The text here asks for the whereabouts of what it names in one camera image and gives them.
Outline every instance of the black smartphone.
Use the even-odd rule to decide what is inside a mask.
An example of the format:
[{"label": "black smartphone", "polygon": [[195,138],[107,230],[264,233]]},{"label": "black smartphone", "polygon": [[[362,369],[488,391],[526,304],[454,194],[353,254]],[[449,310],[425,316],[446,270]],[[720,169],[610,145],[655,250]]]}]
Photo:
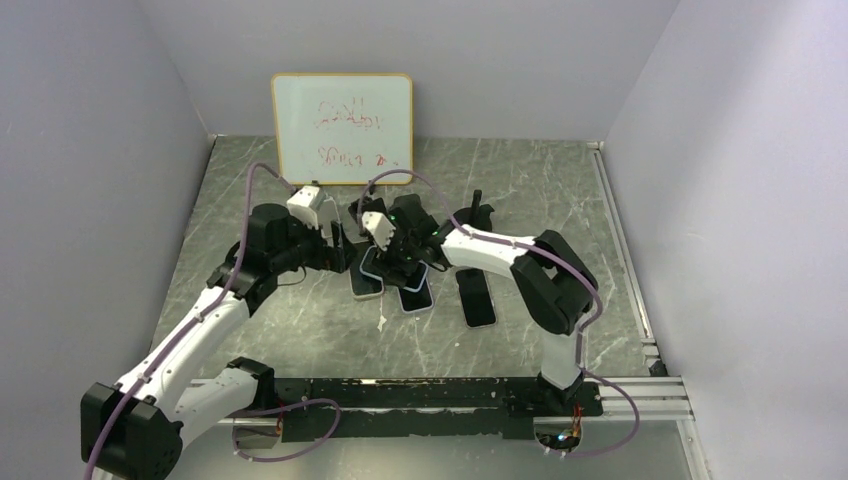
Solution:
[{"label": "black smartphone", "polygon": [[350,290],[353,292],[353,298],[355,300],[368,300],[369,298],[379,297],[385,291],[381,280],[363,275],[362,270],[359,268],[369,246],[368,242],[361,242],[354,245],[356,248],[356,258],[353,260],[348,272],[350,274]]},{"label": "black smartphone", "polygon": [[424,285],[417,292],[398,288],[400,309],[403,313],[418,313],[433,308],[433,295],[430,293],[430,282],[424,280]]},{"label": "black smartphone", "polygon": [[459,301],[462,303],[462,312],[465,314],[465,324],[468,328],[494,325],[497,319],[486,273],[478,268],[459,270],[456,272],[456,283],[459,286]]},{"label": "black smartphone", "polygon": [[[380,273],[377,272],[371,262],[374,260],[374,256],[377,255],[377,247],[371,246],[365,251],[365,255],[362,258],[359,258],[354,261],[351,265],[351,268],[359,265],[359,271],[365,275],[366,277],[373,278],[374,280],[382,280]],[[424,287],[426,282],[427,273],[429,272],[430,267],[427,266],[424,262],[418,262],[418,268],[413,272],[413,274],[406,281],[406,284],[401,288],[402,290],[407,290],[409,292],[417,292]]]}]

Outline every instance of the marble table surface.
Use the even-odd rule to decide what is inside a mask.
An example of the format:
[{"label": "marble table surface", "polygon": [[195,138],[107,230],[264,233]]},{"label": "marble table surface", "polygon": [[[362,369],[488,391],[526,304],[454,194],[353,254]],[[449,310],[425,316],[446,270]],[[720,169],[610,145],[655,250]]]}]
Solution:
[{"label": "marble table surface", "polygon": [[[468,205],[474,189],[491,204],[494,231],[532,236],[559,231],[594,273],[606,313],[587,329],[585,364],[608,376],[644,376],[640,329],[631,308],[624,262],[617,253],[609,212],[592,156],[578,142],[416,138],[415,168],[436,181],[454,209]],[[277,167],[275,139],[219,137],[213,149],[182,251],[156,329],[158,344],[191,308],[213,269],[238,239],[247,167]],[[253,204],[285,202],[288,193],[257,173]],[[329,187],[341,206],[361,187]],[[387,203],[416,192],[441,222],[445,214],[422,182],[380,187]],[[358,238],[340,208],[346,232]],[[536,375],[541,364],[540,329],[530,319],[515,285],[488,275],[498,321],[466,327],[453,271],[431,272],[435,308],[401,312],[397,293],[355,301],[347,274],[309,271],[283,287],[227,338],[198,372],[216,376],[226,363],[246,356],[279,377],[445,377]],[[297,281],[287,273],[281,283]]]}]

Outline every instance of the wooden whiteboard frame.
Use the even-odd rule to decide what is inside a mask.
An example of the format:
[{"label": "wooden whiteboard frame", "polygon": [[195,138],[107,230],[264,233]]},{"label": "wooden whiteboard frame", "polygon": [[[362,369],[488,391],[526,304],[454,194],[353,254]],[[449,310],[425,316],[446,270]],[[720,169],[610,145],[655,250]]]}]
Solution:
[{"label": "wooden whiteboard frame", "polygon": [[[415,158],[413,158],[413,139],[415,137],[415,128],[413,125],[413,92],[412,88],[412,78],[405,73],[342,73],[342,72],[320,72],[320,73],[302,73],[302,72],[284,72],[284,73],[276,73],[271,77],[271,103],[274,107],[274,136],[277,137],[277,157],[279,159],[280,166],[280,175],[285,175],[285,170],[283,170],[283,146],[282,141],[280,140],[280,126],[277,124],[277,98],[274,94],[274,80],[277,77],[404,77],[409,81],[409,169],[413,170],[413,164],[415,162]],[[409,180],[406,182],[386,182],[379,183],[379,185],[409,185],[412,182],[412,175],[409,175]],[[292,182],[293,185],[306,185],[305,183],[296,183]],[[322,183],[321,185],[368,185],[368,182],[330,182],[330,183]]]}]

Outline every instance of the white wall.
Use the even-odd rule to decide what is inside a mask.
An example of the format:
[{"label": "white wall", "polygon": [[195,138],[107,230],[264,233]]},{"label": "white wall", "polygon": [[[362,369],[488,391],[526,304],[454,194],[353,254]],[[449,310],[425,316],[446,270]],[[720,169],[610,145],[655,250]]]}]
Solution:
[{"label": "white wall", "polygon": [[848,478],[848,3],[683,0],[605,151],[716,480]]},{"label": "white wall", "polygon": [[209,142],[134,0],[3,2],[0,478],[81,478],[79,402],[137,363]]},{"label": "white wall", "polygon": [[678,0],[142,0],[210,131],[282,71],[401,71],[419,135],[601,139]]}]

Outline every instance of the handwritten text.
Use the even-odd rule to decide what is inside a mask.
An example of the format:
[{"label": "handwritten text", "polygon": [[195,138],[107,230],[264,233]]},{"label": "handwritten text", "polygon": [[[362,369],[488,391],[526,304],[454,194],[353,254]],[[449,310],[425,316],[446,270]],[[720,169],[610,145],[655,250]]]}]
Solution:
[{"label": "handwritten text", "polygon": [[380,117],[367,114],[363,97],[353,97],[350,102],[341,104],[324,100],[318,104],[318,113],[321,114],[321,119],[315,122],[315,128],[346,123],[365,130],[382,130]]},{"label": "handwritten text", "polygon": [[324,165],[342,165],[346,167],[360,167],[365,162],[374,162],[375,165],[380,167],[389,162],[384,155],[379,153],[374,155],[373,158],[363,158],[362,155],[345,152],[333,146],[319,147],[318,156]]}]

